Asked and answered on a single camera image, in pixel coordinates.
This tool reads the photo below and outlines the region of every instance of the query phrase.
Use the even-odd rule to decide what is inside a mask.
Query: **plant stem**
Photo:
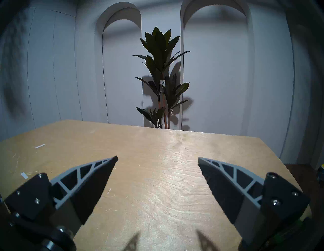
[[[166,106],[165,106],[165,98],[164,98],[164,95],[163,95],[163,106],[166,107]],[[164,128],[165,128],[165,129],[169,129],[169,128],[167,127],[167,116],[166,116],[166,114],[165,114],[165,110],[164,110],[163,115],[164,115]]]
[[[171,124],[170,116],[171,116],[171,110],[169,110],[169,114],[168,114],[168,129],[170,129],[170,124]]]

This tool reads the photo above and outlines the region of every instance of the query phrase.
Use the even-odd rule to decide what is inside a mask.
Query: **potted plant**
[[[166,76],[164,76],[165,70],[170,66],[170,64],[172,62],[174,62],[176,59],[181,57],[183,54],[189,52],[189,51],[185,51],[184,53],[181,53],[178,55],[178,53],[180,52],[179,51],[173,57],[170,58],[170,54],[171,54],[173,48],[175,47],[175,45],[177,44],[177,42],[179,41],[180,37],[175,37],[172,40],[170,40],[170,38],[171,38],[171,30],[168,30],[165,34],[163,34],[157,27],[155,27],[152,32],[152,35],[145,32],[146,41],[143,40],[142,38],[140,38],[141,43],[143,44],[144,48],[147,49],[147,51],[153,57],[151,57],[149,55],[146,55],[146,56],[134,55],[136,57],[139,57],[139,58],[145,60],[144,64],[148,68],[148,70],[153,78],[153,81],[147,82],[147,81],[137,77],[137,79],[139,79],[143,83],[147,84],[152,89],[152,91],[155,93],[155,95],[157,96],[157,102],[158,102],[158,111],[156,112],[156,116],[158,119],[157,125],[159,125],[159,127],[162,128],[161,121],[162,121],[162,116],[164,115],[164,128],[165,129],[170,129],[170,115],[171,115],[172,109],[187,101],[187,100],[184,100],[180,103],[177,103],[180,95],[182,93],[184,93],[189,87],[189,83],[184,83],[184,84],[176,86],[176,82],[175,82],[176,76],[173,76],[172,82],[169,80],[168,74]],[[160,109],[161,109],[161,102],[160,102],[161,93],[162,93],[163,108],[164,108],[162,113],[160,111]],[[165,114],[166,105],[168,105],[168,109],[167,109],[168,123],[167,123],[166,114]],[[154,109],[153,113],[151,112],[151,114],[148,113],[144,109],[137,108],[137,110],[141,114],[143,114],[143,115],[145,114],[144,115],[145,117],[148,116],[150,118],[152,118],[152,115],[155,112],[155,109]]]

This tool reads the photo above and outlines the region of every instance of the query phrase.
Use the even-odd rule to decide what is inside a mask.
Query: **small white paper scrap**
[[[45,144],[43,144],[43,145],[45,145]],[[41,146],[43,146],[43,145],[36,146],[35,148],[37,149],[37,148],[39,148],[39,147],[41,147]]]
[[[21,173],[21,176],[23,176],[25,179],[28,179],[28,176],[25,173]]]

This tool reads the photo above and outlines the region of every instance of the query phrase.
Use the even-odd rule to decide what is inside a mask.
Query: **wooden table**
[[[299,188],[259,138],[66,120],[0,142],[0,193],[6,198],[23,184],[22,172],[52,179],[115,155],[102,197],[74,238],[78,250],[123,250],[137,233],[138,251],[200,250],[197,230],[218,250],[237,250],[241,237],[212,196],[199,156],[261,177],[276,172]]]

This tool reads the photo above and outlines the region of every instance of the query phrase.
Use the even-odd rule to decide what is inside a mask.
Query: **screw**
[[[274,199],[271,202],[272,202],[272,205],[274,205],[274,206],[279,206],[281,204],[281,202],[277,199]]]

